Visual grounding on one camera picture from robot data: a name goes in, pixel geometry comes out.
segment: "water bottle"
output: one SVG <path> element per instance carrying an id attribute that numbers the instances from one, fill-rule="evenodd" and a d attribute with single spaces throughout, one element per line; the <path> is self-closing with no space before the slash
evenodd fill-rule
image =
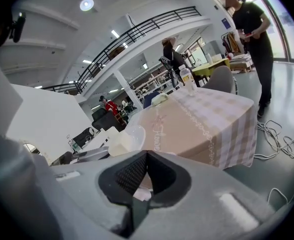
<path id="1" fill-rule="evenodd" d="M 181 77 L 183 83 L 185 84 L 189 95 L 190 96 L 195 95 L 196 90 L 197 90 L 197 86 L 195 84 L 195 80 L 193 78 L 191 71 L 188 68 L 186 68 L 185 65 L 181 65 L 179 67 L 179 69 L 180 69 L 180 73 L 179 73 L 180 77 Z"/>

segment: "black metal railing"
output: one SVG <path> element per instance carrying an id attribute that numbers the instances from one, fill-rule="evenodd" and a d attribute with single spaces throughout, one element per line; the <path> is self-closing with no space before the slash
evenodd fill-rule
<path id="1" fill-rule="evenodd" d="M 67 87 L 67 85 L 73 85 L 72 88 L 76 88 L 78 93 L 81 93 L 82 90 L 86 87 L 88 82 L 91 82 L 101 70 L 115 58 L 118 54 L 124 51 L 127 47 L 146 36 L 150 31 L 160 29 L 163 25 L 166 25 L 171 22 L 182 21 L 186 18 L 201 16 L 197 11 L 195 6 L 184 7 L 176 10 L 171 10 L 162 14 L 159 14 L 155 17 L 147 19 L 142 23 L 132 27 L 127 30 L 125 33 L 120 35 L 116 40 L 112 41 L 109 45 L 106 46 L 87 66 L 84 72 L 80 75 L 79 79 L 71 84 L 59 84 L 55 86 L 49 86 L 43 88 L 45 90 L 50 90 L 57 92 L 56 87 Z"/>
<path id="2" fill-rule="evenodd" d="M 70 95 L 77 95 L 82 93 L 82 89 L 79 87 L 76 81 L 74 81 L 73 83 L 63 83 L 63 84 L 48 86 L 42 89 L 57 92 L 57 93 L 70 94 Z"/>

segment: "shoe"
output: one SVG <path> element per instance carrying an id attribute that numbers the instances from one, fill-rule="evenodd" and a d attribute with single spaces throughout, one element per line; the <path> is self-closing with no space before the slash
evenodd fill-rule
<path id="1" fill-rule="evenodd" d="M 265 113 L 265 106 L 260 106 L 259 109 L 258 109 L 258 112 L 257 112 L 257 116 L 259 118 L 262 118 L 264 113 Z"/>
<path id="2" fill-rule="evenodd" d="M 271 103 L 271 101 L 266 102 L 266 107 Z"/>

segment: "checkered tablecloth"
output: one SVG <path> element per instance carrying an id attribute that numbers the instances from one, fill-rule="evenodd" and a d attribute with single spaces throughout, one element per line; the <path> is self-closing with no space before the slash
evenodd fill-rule
<path id="1" fill-rule="evenodd" d="M 146 131 L 142 149 L 173 153 L 225 169 L 251 166 L 257 138 L 257 114 L 251 99 L 198 88 L 185 88 L 160 105 L 135 114 L 128 127 Z"/>

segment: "gray plastic surface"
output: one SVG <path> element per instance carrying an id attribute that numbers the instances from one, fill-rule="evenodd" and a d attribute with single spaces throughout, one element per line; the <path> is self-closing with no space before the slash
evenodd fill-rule
<path id="1" fill-rule="evenodd" d="M 227 240 L 244 236 L 247 232 L 219 200 L 226 193 L 232 194 L 260 223 L 274 214 L 272 207 L 257 193 L 220 169 L 183 157 L 157 153 L 189 172 L 191 188 L 176 205 L 150 210 L 131 239 Z"/>
<path id="2" fill-rule="evenodd" d="M 49 167 L 44 157 L 30 155 L 22 145 L 0 137 L 0 201 L 34 239 L 123 239 L 111 231 L 125 227 L 130 211 L 109 202 L 99 188 L 98 178 L 106 168 L 136 153 Z M 171 207 L 149 210 L 129 239 L 263 238 L 290 209 L 286 206 L 274 214 L 264 199 L 220 169 L 172 154 L 158 154 L 187 170 L 190 190 Z M 260 226 L 246 232 L 221 204 L 219 198 L 225 193 L 232 194 Z"/>

